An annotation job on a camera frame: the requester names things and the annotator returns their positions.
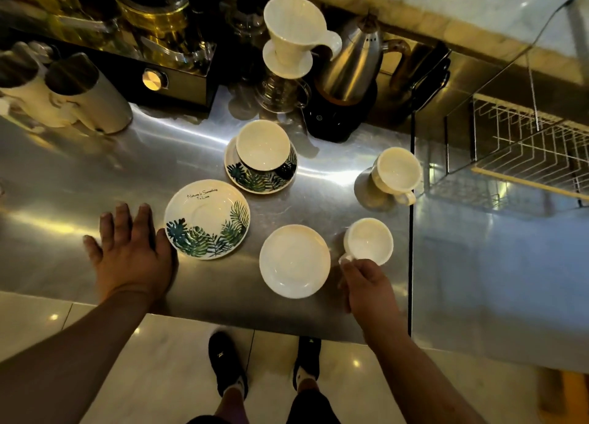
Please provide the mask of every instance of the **white sock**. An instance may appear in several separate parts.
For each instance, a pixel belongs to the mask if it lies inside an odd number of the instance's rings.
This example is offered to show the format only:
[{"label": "white sock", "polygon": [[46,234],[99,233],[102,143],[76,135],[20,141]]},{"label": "white sock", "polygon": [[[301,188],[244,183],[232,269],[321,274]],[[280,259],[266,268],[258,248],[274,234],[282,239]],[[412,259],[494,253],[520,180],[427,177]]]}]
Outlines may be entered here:
[{"label": "white sock", "polygon": [[239,390],[242,398],[244,397],[244,395],[246,393],[246,389],[243,386],[243,378],[241,376],[239,376],[237,378],[237,380],[235,381],[235,383],[233,385],[230,385],[229,387],[227,387],[225,389],[225,391],[229,390],[230,388],[235,388],[236,390]]},{"label": "white sock", "polygon": [[296,389],[298,390],[298,386],[301,382],[305,379],[313,379],[317,381],[317,378],[313,375],[308,374],[303,367],[298,367],[298,371],[296,372]]}]

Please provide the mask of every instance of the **black shorts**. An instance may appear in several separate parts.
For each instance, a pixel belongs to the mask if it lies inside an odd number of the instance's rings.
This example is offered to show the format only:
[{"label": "black shorts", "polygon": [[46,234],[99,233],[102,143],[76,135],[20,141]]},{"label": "black shorts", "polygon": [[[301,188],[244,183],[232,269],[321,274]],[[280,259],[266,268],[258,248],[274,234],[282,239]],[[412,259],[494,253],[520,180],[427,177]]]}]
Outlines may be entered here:
[{"label": "black shorts", "polygon": [[[328,399],[318,390],[301,391],[294,398],[286,424],[339,424]],[[229,424],[218,416],[197,416],[188,424]]]}]

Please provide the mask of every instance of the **shoe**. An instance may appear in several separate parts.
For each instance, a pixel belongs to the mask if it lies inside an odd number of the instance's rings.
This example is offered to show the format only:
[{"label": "shoe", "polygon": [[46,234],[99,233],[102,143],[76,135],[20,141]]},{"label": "shoe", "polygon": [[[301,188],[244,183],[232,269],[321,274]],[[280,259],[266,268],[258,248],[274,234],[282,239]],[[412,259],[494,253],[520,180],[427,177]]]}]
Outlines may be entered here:
[{"label": "shoe", "polygon": [[235,344],[231,337],[223,331],[217,331],[209,339],[209,359],[213,371],[217,375],[217,391],[223,397],[227,387],[243,379],[243,398],[247,397],[247,376],[241,366]]},{"label": "shoe", "polygon": [[308,374],[319,379],[319,353],[321,352],[321,339],[315,337],[298,338],[298,354],[294,362],[293,387],[298,391],[296,375],[298,368],[303,368]]}]

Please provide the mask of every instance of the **hand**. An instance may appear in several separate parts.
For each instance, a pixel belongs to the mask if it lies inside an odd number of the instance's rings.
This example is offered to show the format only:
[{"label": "hand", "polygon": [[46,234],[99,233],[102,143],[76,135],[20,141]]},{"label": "hand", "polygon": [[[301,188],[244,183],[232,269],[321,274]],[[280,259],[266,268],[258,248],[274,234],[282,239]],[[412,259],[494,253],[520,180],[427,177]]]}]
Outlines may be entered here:
[{"label": "hand", "polygon": [[342,272],[340,288],[346,295],[346,310],[354,314],[369,346],[386,334],[407,335],[391,282],[374,261],[345,263]]},{"label": "hand", "polygon": [[84,247],[96,269],[96,286],[100,301],[116,292],[144,293],[148,303],[160,298],[172,276],[172,247],[164,229],[157,231],[155,248],[151,208],[139,207],[135,221],[127,204],[117,205],[114,218],[110,212],[100,216],[102,247],[91,236],[84,237]]}]

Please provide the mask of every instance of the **marble floor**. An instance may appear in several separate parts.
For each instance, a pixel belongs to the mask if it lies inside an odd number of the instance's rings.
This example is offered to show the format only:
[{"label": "marble floor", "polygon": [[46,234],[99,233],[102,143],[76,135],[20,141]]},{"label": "marble floor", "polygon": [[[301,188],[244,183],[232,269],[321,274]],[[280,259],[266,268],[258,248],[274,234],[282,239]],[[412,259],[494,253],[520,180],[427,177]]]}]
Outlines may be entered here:
[{"label": "marble floor", "polygon": [[[0,359],[69,326],[83,304],[0,292]],[[219,326],[148,315],[123,349],[84,424],[184,424],[213,413],[219,397],[207,344]],[[285,422],[295,391],[297,338],[225,328],[247,366],[252,423]],[[457,353],[429,351],[456,388],[490,423],[540,423],[537,371]],[[324,341],[319,387],[343,424],[403,423],[378,362],[366,346]]]}]

